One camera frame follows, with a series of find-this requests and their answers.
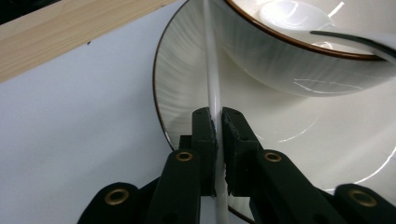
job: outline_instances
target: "wooden board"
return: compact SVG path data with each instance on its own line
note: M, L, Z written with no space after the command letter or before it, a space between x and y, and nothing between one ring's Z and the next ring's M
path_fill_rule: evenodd
M0 26L0 82L174 0L62 0Z

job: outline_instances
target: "light wood grain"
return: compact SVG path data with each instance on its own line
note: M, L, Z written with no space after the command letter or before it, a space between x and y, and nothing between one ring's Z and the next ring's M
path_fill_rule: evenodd
M62 0L0 26L0 82L174 0Z

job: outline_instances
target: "white table surface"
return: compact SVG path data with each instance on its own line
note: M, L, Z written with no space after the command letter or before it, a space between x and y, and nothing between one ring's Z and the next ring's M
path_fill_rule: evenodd
M101 188L161 174L171 151L152 67L183 2L0 84L0 223L77 223ZM213 200L201 211L201 223L215 223Z

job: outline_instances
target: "plate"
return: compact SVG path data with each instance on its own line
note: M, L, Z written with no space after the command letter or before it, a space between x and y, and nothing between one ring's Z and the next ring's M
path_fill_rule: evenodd
M181 134L191 134L191 112L208 106L201 3L188 1L170 21L154 64L157 111L175 149ZM221 48L218 56L221 104L245 115L264 148L288 155L320 189L332 193L357 183L396 204L396 80L346 96L307 98L261 84ZM230 197L229 204L252 219L247 198Z

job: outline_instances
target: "brass insert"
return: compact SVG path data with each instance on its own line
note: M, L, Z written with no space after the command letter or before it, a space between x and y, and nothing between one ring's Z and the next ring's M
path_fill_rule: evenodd
M359 203L360 205L366 207L376 206L375 198L364 191L361 191L359 189L351 189L347 194L351 199L353 199L353 201Z
M264 158L268 161L281 161L282 157L274 152L266 152L264 153Z
M129 197L127 189L113 189L105 197L105 202L109 205L117 205L125 202Z
M192 160L192 154L190 152L180 152L176 154L178 161L190 161Z

